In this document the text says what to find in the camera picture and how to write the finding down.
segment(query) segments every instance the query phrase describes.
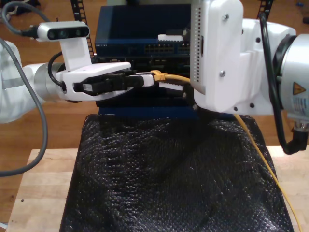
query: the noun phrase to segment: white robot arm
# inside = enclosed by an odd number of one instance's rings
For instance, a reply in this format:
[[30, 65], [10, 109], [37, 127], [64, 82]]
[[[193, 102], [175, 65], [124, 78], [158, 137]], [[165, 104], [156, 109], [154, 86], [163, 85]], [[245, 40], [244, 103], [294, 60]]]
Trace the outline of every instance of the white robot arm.
[[[292, 154], [306, 149], [309, 35], [296, 37], [294, 29], [266, 24], [263, 16], [260, 21], [243, 19], [239, 0], [192, 0], [191, 3], [190, 82], [195, 106], [220, 113], [274, 114], [283, 150]], [[83, 22], [46, 22], [26, 31], [8, 28], [41, 42], [61, 44], [65, 70], [53, 62], [23, 68], [40, 103], [55, 99], [100, 101], [134, 87], [151, 86], [156, 81], [150, 72], [132, 75], [128, 62], [92, 64], [86, 40], [89, 28]], [[17, 48], [11, 43], [9, 46], [21, 64]], [[1, 45], [0, 68], [0, 122], [4, 123], [16, 120], [36, 104]], [[296, 121], [293, 140], [288, 144], [281, 109], [287, 110], [288, 116]]]

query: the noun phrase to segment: gray cable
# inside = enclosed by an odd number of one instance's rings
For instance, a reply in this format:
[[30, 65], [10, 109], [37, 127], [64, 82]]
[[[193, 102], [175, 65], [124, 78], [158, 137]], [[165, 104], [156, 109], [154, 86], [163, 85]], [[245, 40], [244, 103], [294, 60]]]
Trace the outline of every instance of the gray cable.
[[27, 79], [27, 77], [26, 77], [26, 75], [23, 71], [23, 68], [21, 67], [20, 63], [18, 62], [14, 52], [12, 51], [12, 49], [9, 47], [9, 45], [2, 38], [0, 38], [0, 44], [8, 51], [9, 55], [11, 56], [14, 64], [17, 67], [17, 70], [20, 74], [20, 77], [23, 79], [25, 86], [27, 87], [35, 105], [37, 106], [39, 113], [40, 113], [41, 120], [42, 120], [42, 128], [43, 128], [43, 142], [42, 142], [42, 146], [40, 148], [40, 151], [39, 151], [37, 157], [31, 163], [27, 164], [26, 166], [24, 166], [20, 169], [0, 172], [0, 177], [5, 177], [5, 176], [22, 174], [26, 171], [29, 171], [31, 168], [33, 168], [35, 165], [37, 165], [41, 161], [41, 159], [43, 158], [44, 153], [46, 151], [46, 148], [47, 148], [48, 127], [47, 127], [46, 116], [45, 116], [44, 110], [42, 108], [42, 105], [40, 103], [40, 100], [38, 99], [33, 88], [31, 87], [31, 85], [30, 85], [30, 83], [29, 83], [29, 81], [28, 81], [28, 79]]
[[6, 18], [6, 14], [7, 14], [8, 9], [10, 7], [15, 7], [15, 6], [20, 6], [20, 7], [26, 8], [28, 10], [31, 10], [31, 11], [37, 13], [45, 22], [50, 22], [50, 20], [47, 18], [47, 16], [44, 15], [44, 13], [42, 11], [40, 11], [37, 8], [35, 8], [34, 6], [31, 6], [31, 5], [27, 4], [27, 3], [23, 3], [23, 2], [20, 2], [20, 1], [12, 1], [12, 2], [9, 2], [9, 3], [4, 5], [4, 7], [2, 9], [2, 20], [3, 20], [3, 23], [5, 24], [5, 26], [8, 28], [8, 30], [10, 30], [14, 34], [21, 35], [22, 34], [22, 30], [18, 30], [16, 28], [14, 28], [9, 23], [8, 19]]

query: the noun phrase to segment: camera lens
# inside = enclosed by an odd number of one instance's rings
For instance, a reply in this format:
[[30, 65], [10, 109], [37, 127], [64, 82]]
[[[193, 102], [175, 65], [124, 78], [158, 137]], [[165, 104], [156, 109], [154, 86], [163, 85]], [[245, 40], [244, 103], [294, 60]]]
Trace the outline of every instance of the camera lens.
[[89, 30], [88, 29], [84, 29], [83, 33], [84, 33], [84, 36], [87, 36], [88, 33], [89, 33]]
[[76, 30], [76, 36], [80, 37], [81, 36], [81, 30]]
[[50, 40], [53, 40], [53, 39], [55, 38], [55, 33], [53, 33], [52, 31], [50, 31], [50, 32], [48, 33], [48, 38], [49, 38]]
[[61, 30], [58, 35], [59, 35], [59, 39], [66, 39], [69, 36], [68, 32], [65, 30]]

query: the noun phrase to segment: yellow warning sticker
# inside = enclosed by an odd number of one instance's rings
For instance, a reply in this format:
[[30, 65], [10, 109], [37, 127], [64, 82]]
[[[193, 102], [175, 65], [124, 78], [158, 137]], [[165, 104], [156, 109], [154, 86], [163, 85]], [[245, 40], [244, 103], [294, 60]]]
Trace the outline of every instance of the yellow warning sticker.
[[306, 92], [306, 89], [299, 85], [298, 83], [294, 82], [293, 84], [293, 95], [297, 95], [300, 93]]

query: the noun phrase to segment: black fabric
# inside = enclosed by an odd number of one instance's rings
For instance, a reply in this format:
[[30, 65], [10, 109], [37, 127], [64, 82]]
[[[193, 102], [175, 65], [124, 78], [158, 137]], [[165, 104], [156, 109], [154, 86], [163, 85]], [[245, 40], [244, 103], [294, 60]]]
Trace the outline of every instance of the black fabric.
[[[244, 118], [274, 170], [256, 122]], [[61, 232], [293, 231], [283, 197], [235, 121], [84, 124]]]

